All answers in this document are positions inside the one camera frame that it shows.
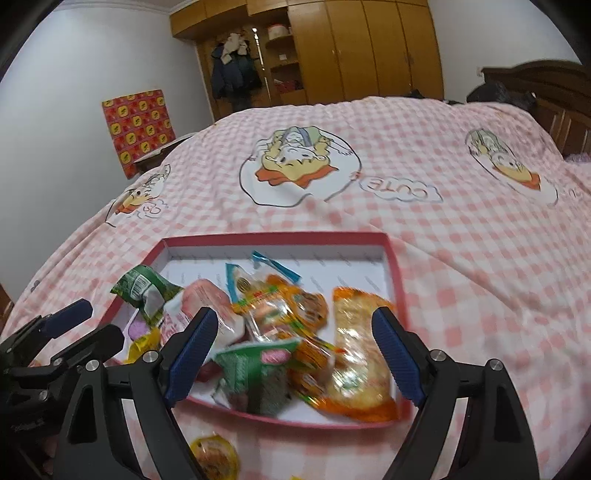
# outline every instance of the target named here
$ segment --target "screw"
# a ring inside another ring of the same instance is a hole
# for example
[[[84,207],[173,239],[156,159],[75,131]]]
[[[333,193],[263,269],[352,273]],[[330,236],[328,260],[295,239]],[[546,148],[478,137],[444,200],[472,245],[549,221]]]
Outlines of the screw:
[[[88,363],[86,364],[86,369],[87,369],[89,372],[93,372],[93,371],[95,371],[97,368],[99,368],[99,365],[100,365],[100,363],[99,363],[99,361],[98,361],[98,360],[91,360],[90,362],[88,362]]]
[[[155,350],[150,350],[142,355],[142,360],[147,364],[151,364],[158,359],[158,352]]]
[[[447,355],[443,350],[431,350],[430,355],[436,362],[443,362],[447,358]]]
[[[498,371],[498,372],[499,372],[499,371],[501,371],[501,370],[503,370],[503,368],[504,368],[503,362],[501,362],[500,360],[498,360],[498,359],[496,359],[496,358],[493,358],[493,359],[492,359],[492,360],[489,362],[489,365],[491,366],[491,368],[492,368],[493,370],[496,370],[496,371]]]

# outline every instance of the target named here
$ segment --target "red patterned poster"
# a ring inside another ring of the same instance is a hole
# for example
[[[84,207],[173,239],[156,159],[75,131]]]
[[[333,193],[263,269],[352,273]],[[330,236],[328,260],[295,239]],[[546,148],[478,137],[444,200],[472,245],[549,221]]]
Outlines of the red patterned poster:
[[[162,90],[136,93],[103,102],[117,156],[127,178],[137,173],[134,161],[176,138]]]

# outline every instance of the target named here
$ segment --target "blue rubber pad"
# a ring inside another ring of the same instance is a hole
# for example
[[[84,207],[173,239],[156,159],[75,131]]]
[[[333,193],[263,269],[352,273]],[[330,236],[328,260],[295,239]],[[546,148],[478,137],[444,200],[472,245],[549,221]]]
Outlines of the blue rubber pad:
[[[48,338],[58,338],[92,317],[92,305],[80,299],[45,320],[41,333]]]
[[[168,406],[187,398],[216,336],[217,314],[209,310],[170,367],[168,389],[164,394]]]
[[[415,406],[422,405],[425,393],[421,387],[420,371],[402,340],[380,310],[374,312],[371,326],[374,339],[402,395]]]

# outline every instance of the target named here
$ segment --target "wooden headboard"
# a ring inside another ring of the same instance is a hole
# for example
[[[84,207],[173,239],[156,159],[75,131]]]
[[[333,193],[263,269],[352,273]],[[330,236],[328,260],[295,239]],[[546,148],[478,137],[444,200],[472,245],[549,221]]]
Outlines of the wooden headboard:
[[[535,93],[536,121],[552,136],[558,150],[591,154],[591,74],[571,61],[540,60],[510,69],[485,68],[487,82],[497,80],[511,92]]]

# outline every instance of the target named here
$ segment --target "white wall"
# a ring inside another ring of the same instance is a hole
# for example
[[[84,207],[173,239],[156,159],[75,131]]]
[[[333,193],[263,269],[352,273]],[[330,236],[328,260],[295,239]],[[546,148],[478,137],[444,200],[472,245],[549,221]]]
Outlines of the white wall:
[[[429,0],[441,54],[445,95],[465,102],[484,78],[481,67],[531,60],[579,59],[530,0]]]
[[[178,136],[213,122],[195,49],[163,14],[54,11],[18,53],[0,82],[0,283],[13,300],[129,183],[101,101],[154,89]]]

